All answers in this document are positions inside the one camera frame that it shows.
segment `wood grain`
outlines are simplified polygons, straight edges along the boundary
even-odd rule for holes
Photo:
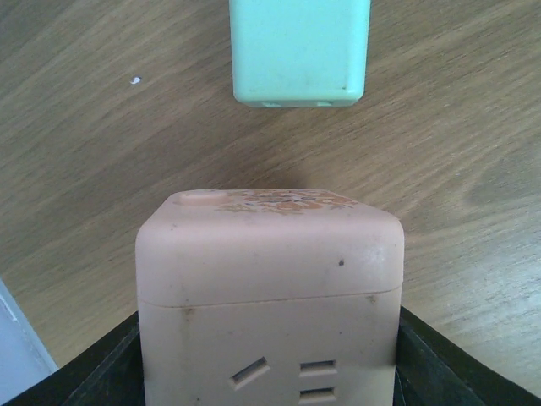
[[[539,21],[374,2],[357,106],[254,110],[226,1],[2,1],[0,275],[64,365],[135,310],[135,233],[171,193],[333,189],[401,218],[406,307],[541,395]]]

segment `black object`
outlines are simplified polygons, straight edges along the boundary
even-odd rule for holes
[[[404,308],[396,362],[395,406],[541,406]],[[22,405],[144,406],[137,313],[4,406]]]

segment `wooden table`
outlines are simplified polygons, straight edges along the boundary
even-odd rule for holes
[[[357,106],[256,110],[226,0],[4,0],[0,275],[64,365],[135,310],[134,237],[168,195],[333,189],[401,218],[407,308],[541,395],[540,21],[374,2]]]

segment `power socket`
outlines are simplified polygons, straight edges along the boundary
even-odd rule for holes
[[[391,405],[403,255],[328,191],[171,196],[136,243],[147,405]]]

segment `mint green object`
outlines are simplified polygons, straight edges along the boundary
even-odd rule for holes
[[[230,0],[233,93],[251,107],[346,107],[364,92],[370,0]]]

